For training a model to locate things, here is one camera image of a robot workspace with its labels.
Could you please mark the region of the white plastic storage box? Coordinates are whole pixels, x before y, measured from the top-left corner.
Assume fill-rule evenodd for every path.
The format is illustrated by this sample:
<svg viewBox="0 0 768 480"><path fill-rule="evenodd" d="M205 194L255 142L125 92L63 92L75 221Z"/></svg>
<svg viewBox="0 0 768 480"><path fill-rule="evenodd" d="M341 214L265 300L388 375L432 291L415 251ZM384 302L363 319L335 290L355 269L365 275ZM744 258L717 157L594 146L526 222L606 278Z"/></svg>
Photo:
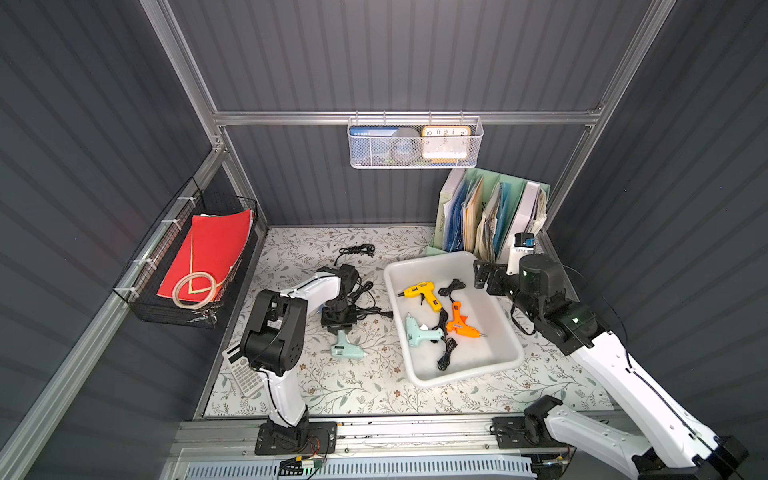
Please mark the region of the white plastic storage box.
<svg viewBox="0 0 768 480"><path fill-rule="evenodd" d="M474 287L475 256L394 262L384 281L411 383L423 389L516 369L524 349L499 302Z"/></svg>

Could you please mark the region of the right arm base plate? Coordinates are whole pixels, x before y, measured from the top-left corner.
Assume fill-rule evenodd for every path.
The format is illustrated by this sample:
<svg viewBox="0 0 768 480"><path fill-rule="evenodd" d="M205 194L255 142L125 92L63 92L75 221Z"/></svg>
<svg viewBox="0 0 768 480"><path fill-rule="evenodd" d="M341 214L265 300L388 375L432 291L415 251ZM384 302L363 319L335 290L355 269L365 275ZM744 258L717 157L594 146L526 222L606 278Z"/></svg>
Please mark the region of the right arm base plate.
<svg viewBox="0 0 768 480"><path fill-rule="evenodd" d="M551 435L542 419L530 415L493 417L489 432L499 449L569 448Z"/></svg>

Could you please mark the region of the orange hot glue gun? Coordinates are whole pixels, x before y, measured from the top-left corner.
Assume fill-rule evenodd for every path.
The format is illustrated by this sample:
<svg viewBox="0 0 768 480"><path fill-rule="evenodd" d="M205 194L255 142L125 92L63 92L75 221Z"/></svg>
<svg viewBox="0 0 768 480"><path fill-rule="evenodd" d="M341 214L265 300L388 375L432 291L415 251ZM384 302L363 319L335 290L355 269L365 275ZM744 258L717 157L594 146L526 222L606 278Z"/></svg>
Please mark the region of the orange hot glue gun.
<svg viewBox="0 0 768 480"><path fill-rule="evenodd" d="M470 326L467 323L468 317L461 312L462 303L460 301L453 301L451 305L452 318L446 324L446 330L448 333L456 333L457 335L468 338L482 338L485 334L480 332L477 328Z"/></svg>

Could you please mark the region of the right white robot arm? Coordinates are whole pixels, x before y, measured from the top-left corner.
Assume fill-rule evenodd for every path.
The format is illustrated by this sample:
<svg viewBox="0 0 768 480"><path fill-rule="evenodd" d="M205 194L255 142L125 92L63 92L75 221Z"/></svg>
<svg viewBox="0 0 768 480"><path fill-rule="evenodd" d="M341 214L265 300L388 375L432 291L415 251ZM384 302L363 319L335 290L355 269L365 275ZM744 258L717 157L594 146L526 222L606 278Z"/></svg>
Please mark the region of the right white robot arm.
<svg viewBox="0 0 768 480"><path fill-rule="evenodd" d="M639 428L630 434L587 417L551 395L524 411L529 443L568 444L629 479L729 479L748 458L735 437L719 435L681 406L588 305L567 296L564 268L545 254L517 272L477 260L476 288L509 298L560 352L595 377Z"/></svg>

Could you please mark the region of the yellow hot glue gun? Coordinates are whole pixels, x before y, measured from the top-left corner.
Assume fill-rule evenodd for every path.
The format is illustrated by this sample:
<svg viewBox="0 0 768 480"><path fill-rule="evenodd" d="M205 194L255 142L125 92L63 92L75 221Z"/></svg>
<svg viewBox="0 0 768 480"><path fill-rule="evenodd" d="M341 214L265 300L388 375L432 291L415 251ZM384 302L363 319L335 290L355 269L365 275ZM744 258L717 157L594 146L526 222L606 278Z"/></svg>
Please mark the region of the yellow hot glue gun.
<svg viewBox="0 0 768 480"><path fill-rule="evenodd" d="M426 301L434 312L439 313L442 310L442 304L435 295L435 286L431 281L410 286L398 293L397 296L419 298L421 303Z"/></svg>

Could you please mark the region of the mint green glue gun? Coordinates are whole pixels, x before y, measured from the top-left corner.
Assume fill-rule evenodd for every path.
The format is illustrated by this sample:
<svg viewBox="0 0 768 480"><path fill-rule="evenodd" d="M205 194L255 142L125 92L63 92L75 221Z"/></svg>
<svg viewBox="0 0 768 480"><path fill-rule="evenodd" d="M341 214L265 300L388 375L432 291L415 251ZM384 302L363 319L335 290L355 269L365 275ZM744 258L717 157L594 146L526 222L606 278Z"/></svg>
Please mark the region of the mint green glue gun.
<svg viewBox="0 0 768 480"><path fill-rule="evenodd" d="M411 313L406 314L405 329L407 342L410 347L419 347L424 341L437 343L444 338L444 333L441 329L428 329L425 325L420 324Z"/></svg>

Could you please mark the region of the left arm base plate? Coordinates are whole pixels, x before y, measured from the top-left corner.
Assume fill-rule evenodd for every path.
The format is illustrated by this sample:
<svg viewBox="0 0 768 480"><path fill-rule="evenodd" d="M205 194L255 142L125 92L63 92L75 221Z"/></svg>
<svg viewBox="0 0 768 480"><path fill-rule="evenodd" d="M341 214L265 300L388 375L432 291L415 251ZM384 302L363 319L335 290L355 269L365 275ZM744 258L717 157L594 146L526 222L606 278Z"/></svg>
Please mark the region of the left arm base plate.
<svg viewBox="0 0 768 480"><path fill-rule="evenodd" d="M259 427L254 447L257 456L330 454L336 449L338 424L302 419L296 427L267 420Z"/></svg>

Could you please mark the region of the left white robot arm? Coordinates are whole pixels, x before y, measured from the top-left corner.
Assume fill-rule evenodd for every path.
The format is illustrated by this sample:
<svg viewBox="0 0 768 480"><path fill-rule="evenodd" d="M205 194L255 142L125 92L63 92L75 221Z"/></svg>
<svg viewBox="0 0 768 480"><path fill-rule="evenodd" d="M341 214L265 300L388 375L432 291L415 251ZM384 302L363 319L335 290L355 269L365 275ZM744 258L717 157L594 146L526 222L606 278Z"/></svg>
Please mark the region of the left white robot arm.
<svg viewBox="0 0 768 480"><path fill-rule="evenodd" d="M336 357L362 358L363 350L347 341L357 322L350 299L358 285L355 267L323 267L298 285L281 291L265 289L255 299L239 351L250 369L264 376L270 400L269 419L298 429L307 420L295 367L303 352L308 315L321 313L321 324L337 336Z"/></svg>

